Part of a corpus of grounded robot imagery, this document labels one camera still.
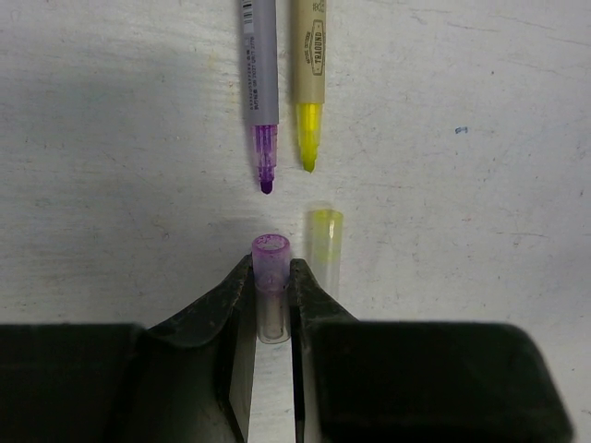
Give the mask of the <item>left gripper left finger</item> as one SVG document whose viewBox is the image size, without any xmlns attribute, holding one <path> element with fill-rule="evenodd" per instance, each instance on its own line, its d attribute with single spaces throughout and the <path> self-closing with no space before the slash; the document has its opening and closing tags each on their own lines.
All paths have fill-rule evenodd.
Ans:
<svg viewBox="0 0 591 443">
<path fill-rule="evenodd" d="M 151 328 L 5 324 L 1 438 L 245 442 L 255 341 L 250 257 Z"/>
</svg>

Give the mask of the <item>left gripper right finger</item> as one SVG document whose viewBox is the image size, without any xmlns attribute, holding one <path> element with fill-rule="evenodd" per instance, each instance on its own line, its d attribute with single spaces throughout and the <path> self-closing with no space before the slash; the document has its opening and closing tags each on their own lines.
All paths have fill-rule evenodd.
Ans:
<svg viewBox="0 0 591 443">
<path fill-rule="evenodd" d="M 299 442 L 570 442 L 542 353 L 506 323 L 369 321 L 290 265 Z"/>
</svg>

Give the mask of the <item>purple pen cap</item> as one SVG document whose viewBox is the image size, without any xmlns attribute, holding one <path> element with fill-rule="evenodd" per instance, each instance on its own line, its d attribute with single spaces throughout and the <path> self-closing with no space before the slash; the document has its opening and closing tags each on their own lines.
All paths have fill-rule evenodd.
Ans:
<svg viewBox="0 0 591 443">
<path fill-rule="evenodd" d="M 276 344 L 290 338 L 287 287 L 291 247 L 282 235 L 267 233 L 251 246 L 259 340 Z"/>
</svg>

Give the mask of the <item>yellow pen cap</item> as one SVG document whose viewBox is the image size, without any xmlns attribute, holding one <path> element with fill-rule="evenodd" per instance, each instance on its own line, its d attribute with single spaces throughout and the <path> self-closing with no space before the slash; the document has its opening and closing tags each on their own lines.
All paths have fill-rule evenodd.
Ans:
<svg viewBox="0 0 591 443">
<path fill-rule="evenodd" d="M 320 288 L 339 297 L 344 215 L 328 201 L 313 201 L 306 211 L 306 261 Z"/>
</svg>

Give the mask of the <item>yellow highlighter pen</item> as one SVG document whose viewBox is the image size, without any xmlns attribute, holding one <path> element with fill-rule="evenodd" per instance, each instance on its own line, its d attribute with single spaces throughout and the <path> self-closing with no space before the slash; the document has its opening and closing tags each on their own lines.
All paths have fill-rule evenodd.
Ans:
<svg viewBox="0 0 591 443">
<path fill-rule="evenodd" d="M 324 0 L 294 2 L 294 102 L 298 146 L 305 171 L 315 170 L 325 103 L 327 6 Z"/>
</svg>

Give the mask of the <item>purple highlighter pen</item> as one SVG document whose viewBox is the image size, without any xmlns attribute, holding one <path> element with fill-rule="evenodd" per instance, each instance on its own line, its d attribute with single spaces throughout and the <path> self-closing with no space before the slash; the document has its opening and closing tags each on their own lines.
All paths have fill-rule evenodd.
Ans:
<svg viewBox="0 0 591 443">
<path fill-rule="evenodd" d="M 246 121 L 262 193 L 273 190 L 279 125 L 276 2 L 241 0 L 241 49 L 246 94 Z"/>
</svg>

